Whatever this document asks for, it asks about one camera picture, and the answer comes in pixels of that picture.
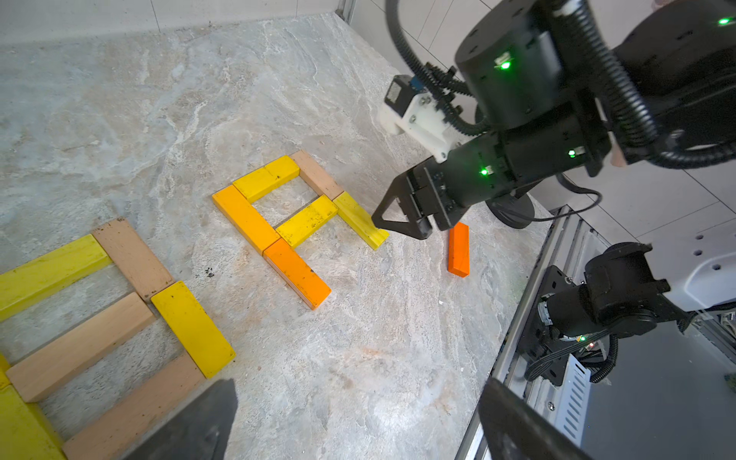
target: wooden block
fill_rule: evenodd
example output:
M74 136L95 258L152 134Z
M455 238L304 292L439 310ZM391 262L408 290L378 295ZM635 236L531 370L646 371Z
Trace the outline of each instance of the wooden block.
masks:
M276 229L281 238L292 248L299 246L312 233L337 215L337 206L325 195L320 196L306 208L296 213L291 219Z
M319 307L332 292L330 286L283 239L265 250L263 257L312 310Z
M64 453L69 460L118 457L204 381L205 376L184 353L68 440Z
M375 251L389 237L389 232L376 228L368 211L364 210L346 191L333 200L342 220Z
M61 438L35 404L13 388L0 390L0 459L64 460Z
M0 389L5 388L6 386L10 385L10 381L7 379L7 376L5 375L5 372L10 369L10 363L7 362L7 359L0 354Z
M450 228L449 252L447 270L459 277L470 275L470 229L466 224L458 222Z
M109 265L92 235L0 275L0 321Z
M281 157L233 182L245 199L253 203L299 175L299 166L289 157Z
M24 401L42 400L155 320L133 292L17 363L7 376Z
M142 299L148 300L174 282L171 273L122 217L92 232Z
M345 190L317 163L312 155L304 150L291 155L291 159L299 166L299 177L304 179L318 195L327 195L335 199Z
M215 206L235 225L246 240L263 255L263 251L280 238L276 230L248 203L234 185L212 196Z
M174 283L153 296L151 302L206 378L235 358L235 350L184 282Z

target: beige wooden block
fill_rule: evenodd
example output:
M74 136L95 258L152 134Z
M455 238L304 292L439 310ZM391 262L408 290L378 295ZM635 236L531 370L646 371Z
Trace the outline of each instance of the beige wooden block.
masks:
M68 460L120 456L204 381L205 376L184 353L68 440L64 453Z
M133 292L11 367L7 377L27 403L42 400L155 320Z
M304 179L318 195L327 195L335 199L344 191L340 185L317 163L312 155L300 150L291 155L291 159L299 166L299 177Z
M124 218L92 232L143 300L174 284L174 278Z

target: marble surface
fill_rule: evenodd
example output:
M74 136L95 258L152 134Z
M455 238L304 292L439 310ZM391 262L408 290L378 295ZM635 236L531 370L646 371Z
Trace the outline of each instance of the marble surface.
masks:
M374 252L335 218L297 249L333 290L310 311L210 198L305 149L373 210L428 156L378 123L395 73L334 14L0 48L0 269L127 217L238 353L229 459L453 458L548 224L475 206L461 279L446 234ZM256 208L276 225L313 198L297 179ZM131 290L109 266L0 323L0 353ZM41 407L69 438L182 351L159 318Z

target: white tile wall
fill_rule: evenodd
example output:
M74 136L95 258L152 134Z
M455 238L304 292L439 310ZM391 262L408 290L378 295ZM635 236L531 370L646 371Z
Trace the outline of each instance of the white tile wall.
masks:
M429 52L447 67L454 66L460 43L490 10L481 0L453 0Z
M642 243L653 243L665 237L691 236L733 219L736 219L736 213L728 209L722 202L717 202L714 205L706 206L674 222L645 233L639 237L639 241Z
M687 173L736 212L736 161L709 168L690 169Z
M360 9L351 25L390 63L407 72L388 35L381 11L385 0L356 1ZM401 0L399 15L403 27L416 38L408 37L408 40L420 59L438 60L449 67L454 64L455 52L465 35L499 2ZM590 3L609 46L621 43L652 11L651 0L590 0ZM457 101L465 108L464 118L472 119L474 104L461 98ZM693 224L698 227L735 217L736 180L732 178L736 177L736 161L685 172L657 168L646 162L618 169L606 159L604 170L595 178L588 177L584 169L569 171L567 175L578 185L604 194L601 205L582 216L611 243L635 241L637 236L651 241L667 233L691 231L691 222L699 222ZM547 209L564 204L580 209L592 202L587 196L565 190L553 178L540 183L531 194Z
M3 0L0 44L158 30L151 0Z
M339 5L339 0L297 0L297 16L329 13Z
M339 0L3 0L0 45L326 13L335 11L338 3Z
M153 0L161 30L297 14L297 0Z
M409 67L404 63L396 51L396 46L391 40L389 35L389 28L386 25L386 14L377 4L370 0L358 0L355 6L355 12L353 13L353 22L351 23L353 29L370 43L376 51L381 53L391 64L402 74L410 74ZM430 54L429 51L424 49L419 43L413 39L410 35L404 34L406 41L408 41L411 48L417 54L417 57L422 62L431 62L435 65L442 66L442 64Z
M386 11L386 0L372 0L382 11ZM401 27L414 39L422 32L434 0L399 1L399 22Z
M597 177L583 168L567 172L577 185L600 191L603 209L640 236L718 200L684 171L640 161L626 168L607 164Z
M424 21L422 32L417 38L419 43L421 43L425 48L432 46L432 42L439 31L439 26L441 26L442 22L445 20L447 11L450 9L450 5L452 3L453 0L434 0L432 9L429 10L427 20Z

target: black mounting plate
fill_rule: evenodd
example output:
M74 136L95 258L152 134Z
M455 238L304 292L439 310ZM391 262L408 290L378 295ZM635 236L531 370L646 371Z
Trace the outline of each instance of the black mounting plate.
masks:
M550 265L545 272L517 347L519 354L528 363L532 363L542 356L554 353L570 344L570 342L562 342L551 336L550 327L542 322L537 310L537 305L542 301L542 297L574 288L575 283L569 279L562 270L554 265ZM567 356L564 356L552 363L552 366L542 373L542 377L552 382L554 386L561 386L565 378L566 366Z

